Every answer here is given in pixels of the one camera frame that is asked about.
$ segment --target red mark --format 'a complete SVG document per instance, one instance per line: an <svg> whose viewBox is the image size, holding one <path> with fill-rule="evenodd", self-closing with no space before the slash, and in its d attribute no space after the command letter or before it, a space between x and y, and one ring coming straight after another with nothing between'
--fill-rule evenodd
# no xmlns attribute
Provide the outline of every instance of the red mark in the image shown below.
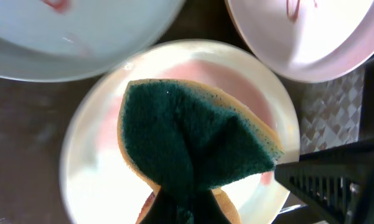
<svg viewBox="0 0 374 224"><path fill-rule="evenodd" d="M64 13L69 9L69 0L43 0L46 5L51 6L58 13Z"/></svg>
<svg viewBox="0 0 374 224"><path fill-rule="evenodd" d="M272 171L265 172L265 173L261 174L260 182L261 182L261 184L266 186L266 185L269 185L271 183L272 179L273 179L273 172Z"/></svg>
<svg viewBox="0 0 374 224"><path fill-rule="evenodd" d="M286 0L286 15L290 21L295 23L299 17L300 0L297 0L296 8L292 15L289 14L289 0Z"/></svg>

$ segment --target pink stain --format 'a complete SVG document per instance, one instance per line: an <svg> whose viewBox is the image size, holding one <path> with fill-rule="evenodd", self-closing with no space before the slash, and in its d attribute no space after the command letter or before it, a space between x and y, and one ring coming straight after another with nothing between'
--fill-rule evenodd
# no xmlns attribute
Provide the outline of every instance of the pink stain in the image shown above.
<svg viewBox="0 0 374 224"><path fill-rule="evenodd" d="M265 172L261 174L260 183L264 186L267 186L271 183L271 180L273 179L273 171Z"/></svg>
<svg viewBox="0 0 374 224"><path fill-rule="evenodd" d="M118 117L123 95L116 97L105 116L98 131L98 137L95 140L97 150L111 151L120 150L118 145Z"/></svg>
<svg viewBox="0 0 374 224"><path fill-rule="evenodd" d="M82 41L76 34L68 33L68 40L73 42L79 49L79 56L81 57L91 57L93 55L93 50L84 41Z"/></svg>
<svg viewBox="0 0 374 224"><path fill-rule="evenodd" d="M43 0L43 2L61 14L67 11L70 6L69 0Z"/></svg>
<svg viewBox="0 0 374 224"><path fill-rule="evenodd" d="M316 0L314 1L314 7L318 8L318 4ZM290 21L295 23L297 18L299 17L299 10L300 10L300 0L297 0L296 8L294 9L294 13L292 15L289 14L289 0L286 0L286 16Z"/></svg>

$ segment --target green sponge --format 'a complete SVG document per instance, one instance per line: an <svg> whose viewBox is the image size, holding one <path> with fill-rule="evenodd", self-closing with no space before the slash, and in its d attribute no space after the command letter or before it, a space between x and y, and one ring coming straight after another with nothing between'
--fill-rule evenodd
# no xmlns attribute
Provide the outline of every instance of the green sponge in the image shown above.
<svg viewBox="0 0 374 224"><path fill-rule="evenodd" d="M192 81L130 82L118 128L131 167L180 203L273 170L282 154L276 134L247 107Z"/></svg>

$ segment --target sponge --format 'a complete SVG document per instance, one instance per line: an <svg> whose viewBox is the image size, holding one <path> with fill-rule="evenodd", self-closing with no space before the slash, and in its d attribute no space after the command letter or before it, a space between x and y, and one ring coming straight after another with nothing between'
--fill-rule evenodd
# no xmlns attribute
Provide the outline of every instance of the sponge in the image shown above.
<svg viewBox="0 0 374 224"><path fill-rule="evenodd" d="M275 168L276 133L224 91L187 80L137 80L123 96L119 147L132 170L180 204Z"/></svg>

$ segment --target dark countertop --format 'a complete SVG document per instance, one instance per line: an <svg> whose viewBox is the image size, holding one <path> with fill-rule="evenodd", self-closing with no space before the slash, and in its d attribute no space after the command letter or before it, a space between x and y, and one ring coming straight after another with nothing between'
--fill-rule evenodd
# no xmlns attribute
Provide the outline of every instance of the dark countertop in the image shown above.
<svg viewBox="0 0 374 224"><path fill-rule="evenodd" d="M176 39L213 39L248 51L219 0L187 0L158 42ZM299 118L302 153L358 139L363 73L360 67L320 84L281 78ZM98 79L68 83L0 79L0 224L69 223L58 183L61 145L73 113Z"/></svg>

